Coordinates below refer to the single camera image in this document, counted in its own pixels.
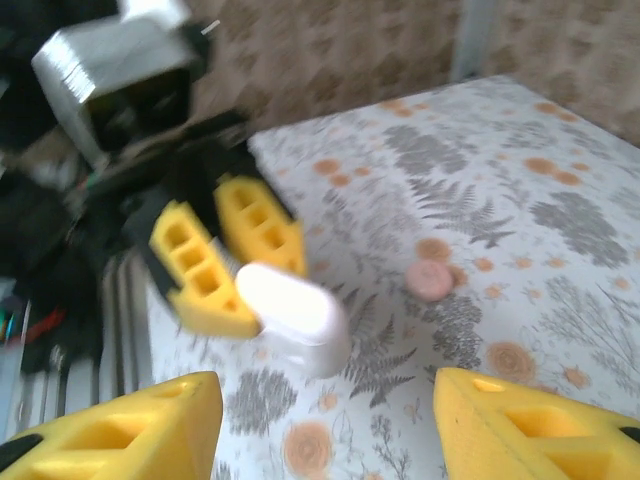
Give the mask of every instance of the orange flower print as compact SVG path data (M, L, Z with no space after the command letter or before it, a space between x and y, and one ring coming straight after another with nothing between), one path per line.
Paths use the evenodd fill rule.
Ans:
M589 378L589 375L580 370L577 365L575 368L565 367L564 378L579 390L591 385L591 378Z
M338 395L334 392L325 393L318 400L318 408L321 412L333 410L338 404Z
M349 177L349 175L338 173L336 175L332 175L331 178L329 178L329 181L334 187L346 187L351 183L351 177Z
M543 392L558 394L558 387L549 387L548 385L536 385L535 388L542 390Z
M330 388L323 386L318 399L313 403L313 405L311 405L311 408L309 408L309 413L314 411L319 411L321 413L330 412L338 406L339 400L340 395L336 393L335 386Z
M404 329L402 330L402 338L403 339L407 339L407 338L413 338L416 334L416 326L415 325L405 325Z
M574 123L579 120L578 117L576 117L573 113L569 113L569 112L559 113L558 118L568 123Z
M560 183L564 183L565 185L570 185L572 187L580 185L582 183L580 177L574 175L571 172L556 172L553 175L553 178L555 178Z
M331 175L340 169L340 162L335 158L325 158L313 164L313 170L318 175Z
M422 415L420 415L420 399L416 398L415 403L407 403L404 406L404 414L411 419L413 424L415 425L418 420L422 420Z
M491 285L489 285L487 288L484 289L484 296L488 300L499 300L499 299L506 298L504 296L504 293L502 293L505 287L506 285L503 285L500 283L492 283Z
M528 383L536 376L536 363L531 354L513 342L497 342L487 350L489 368L510 382Z
M353 173L355 173L358 177L366 177L371 174L371 169L369 167L358 167Z
M255 360L259 360L261 362L265 361L267 358L269 358L269 350L267 350L266 348L258 348L254 353L253 353L253 358Z
M439 238L425 238L416 243L416 254L426 260L446 262L451 256L451 247Z
M550 175L556 171L556 164L548 158L531 157L524 161L525 166L539 175Z
M529 298L532 300L537 300L539 298L542 298L542 292L536 288L530 288L529 290L527 290L527 294L529 295Z
M323 232L324 232L324 227L322 225L315 225L309 231L309 233L314 237L317 237L318 235L322 235Z
M589 167L589 165L587 165L586 163L576 162L572 163L571 166L576 170L580 170L581 172L588 172L589 170L591 170L591 167Z
M626 278L618 277L613 281L613 285L620 290L629 290L631 285L629 284L629 280Z
M411 117L413 115L413 112L408 108L399 108L397 110L394 110L393 113L395 113L396 117L402 118Z
M486 257L476 258L473 261L473 264L481 272L490 272L491 270L493 270L493 262Z
M531 265L533 265L533 262L529 257L516 257L514 263L516 264L516 268L518 268L519 270L531 268Z
M289 471L309 479L326 478L332 453L331 435L320 422L303 422L291 427L283 442L284 461Z
M469 277L467 277L467 272L463 268L457 265L449 265L449 271L453 275L454 287L463 287L469 283Z
M385 110L399 110L402 108L406 108L406 104L401 98L386 100L384 102L380 102L378 105L380 106L380 108L383 108Z
M550 102L541 102L534 105L535 109L541 113L553 114L558 112L557 105Z
M551 257L547 260L547 265L552 268L564 268L567 265L567 262L560 257Z
M331 264L329 263L328 260L320 260L319 262L316 262L313 264L313 271L314 272L325 272L326 270L329 269L329 267L331 266Z

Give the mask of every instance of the silver box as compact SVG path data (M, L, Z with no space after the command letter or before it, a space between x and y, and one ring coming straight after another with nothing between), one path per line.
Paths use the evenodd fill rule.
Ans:
M188 72L191 80L198 59L177 32L163 30L149 18L121 22L113 17L59 30L32 65L58 121L95 164L104 154L88 111L90 102L167 72ZM184 86L169 86L167 91L172 88Z

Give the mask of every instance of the red wire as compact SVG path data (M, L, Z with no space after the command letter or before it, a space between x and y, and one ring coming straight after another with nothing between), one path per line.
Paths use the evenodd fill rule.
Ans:
M62 321L65 319L67 312L64 310L58 310L57 308L51 312L49 315L44 317L35 325L29 327L25 334L24 343L28 344L33 342L35 339L40 337L42 334L53 330L55 327L60 325ZM19 337L14 337L13 342L20 340Z

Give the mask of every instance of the white plastic object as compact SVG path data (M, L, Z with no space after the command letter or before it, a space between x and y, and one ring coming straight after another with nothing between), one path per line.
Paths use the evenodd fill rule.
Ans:
M243 266L236 288L260 319L261 336L305 374L329 378L344 369L351 355L349 319L331 292L261 263Z
M182 26L191 11L181 0L118 0L122 20L151 17L167 30Z

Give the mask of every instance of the white cylinder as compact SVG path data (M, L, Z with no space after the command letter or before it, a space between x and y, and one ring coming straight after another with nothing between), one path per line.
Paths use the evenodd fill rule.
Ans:
M260 263L238 271L236 288L282 357L310 377L329 378L344 369L351 355L349 318L331 292Z

